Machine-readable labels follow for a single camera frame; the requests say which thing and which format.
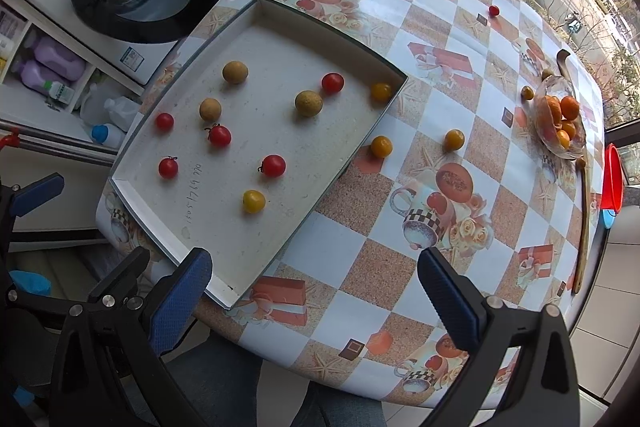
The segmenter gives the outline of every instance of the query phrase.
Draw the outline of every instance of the wooden stick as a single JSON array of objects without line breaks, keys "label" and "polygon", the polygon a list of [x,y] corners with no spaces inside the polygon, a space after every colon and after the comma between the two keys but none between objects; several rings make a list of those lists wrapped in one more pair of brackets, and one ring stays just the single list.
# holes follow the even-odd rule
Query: wooden stick
[{"label": "wooden stick", "polygon": [[589,182],[589,165],[587,152],[581,158],[575,161],[576,170],[580,171],[582,178],[582,229],[580,230],[580,246],[578,247],[578,259],[575,265],[574,286],[572,294],[575,295],[582,287],[582,278],[584,277],[584,268],[587,264],[587,253],[589,250],[589,217],[590,217],[590,196],[591,183]]}]

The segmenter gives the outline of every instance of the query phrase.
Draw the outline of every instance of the blue gripper pad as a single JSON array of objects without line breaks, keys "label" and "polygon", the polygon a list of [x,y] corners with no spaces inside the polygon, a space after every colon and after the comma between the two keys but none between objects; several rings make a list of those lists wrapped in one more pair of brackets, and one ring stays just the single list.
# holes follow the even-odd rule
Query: blue gripper pad
[{"label": "blue gripper pad", "polygon": [[65,188],[65,179],[57,172],[27,185],[14,194],[9,213],[12,217],[25,216],[34,208],[55,198],[63,188]]},{"label": "blue gripper pad", "polygon": [[[149,344],[158,357],[173,349],[180,339],[184,325],[211,279],[211,255],[202,248],[194,248],[191,253],[194,250],[197,252],[191,264],[169,289],[164,301],[150,319]],[[182,264],[189,260],[191,253],[182,261],[178,270],[184,269]]]},{"label": "blue gripper pad", "polygon": [[[453,276],[458,282],[466,279]],[[474,353],[480,346],[480,318],[430,249],[423,250],[418,258],[418,278],[453,343],[458,349]]]}]

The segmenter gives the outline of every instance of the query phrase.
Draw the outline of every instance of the white tray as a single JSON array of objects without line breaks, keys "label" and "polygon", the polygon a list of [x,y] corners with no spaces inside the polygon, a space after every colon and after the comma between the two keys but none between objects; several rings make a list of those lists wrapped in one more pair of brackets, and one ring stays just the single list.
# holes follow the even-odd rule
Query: white tray
[{"label": "white tray", "polygon": [[[249,67],[244,84],[222,79],[230,60]],[[317,116],[298,117],[297,93],[319,92],[322,77],[331,72],[344,77],[344,89],[324,96]],[[231,308],[386,111],[388,105],[371,103],[370,84],[387,82],[399,90],[405,80],[384,58],[330,26],[272,0],[254,0],[175,76],[118,157],[110,182],[172,261],[179,264],[194,247],[209,251],[213,276],[207,294]],[[209,144],[207,124],[198,115],[208,96],[222,104],[219,123],[232,134],[223,150]],[[166,135],[154,125],[160,112],[175,120]],[[257,170],[270,154],[287,163],[278,179],[265,179]],[[178,157],[173,180],[158,175],[164,156]],[[250,188],[267,199],[254,215],[242,211],[242,194]]]}]

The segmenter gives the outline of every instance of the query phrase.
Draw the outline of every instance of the small brown potato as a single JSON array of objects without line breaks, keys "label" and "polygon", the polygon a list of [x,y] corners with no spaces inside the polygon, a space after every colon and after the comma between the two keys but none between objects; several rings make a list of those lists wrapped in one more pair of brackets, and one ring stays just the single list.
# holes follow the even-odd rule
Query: small brown potato
[{"label": "small brown potato", "polygon": [[222,114],[222,106],[215,98],[205,98],[200,103],[200,117],[207,122],[218,121]]},{"label": "small brown potato", "polygon": [[301,91],[296,97],[296,109],[307,118],[315,116],[322,109],[322,97],[314,91]]},{"label": "small brown potato", "polygon": [[222,68],[222,77],[229,84],[242,84],[249,75],[249,68],[239,60],[232,60]]}]

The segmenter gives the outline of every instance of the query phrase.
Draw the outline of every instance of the bowl of oranges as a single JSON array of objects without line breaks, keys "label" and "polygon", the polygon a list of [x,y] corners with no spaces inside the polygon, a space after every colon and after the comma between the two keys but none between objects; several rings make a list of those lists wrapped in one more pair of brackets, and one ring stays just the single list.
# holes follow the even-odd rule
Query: bowl of oranges
[{"label": "bowl of oranges", "polygon": [[538,136],[553,154],[567,160],[582,156],[586,133],[570,80],[546,77],[533,97],[533,110]]}]

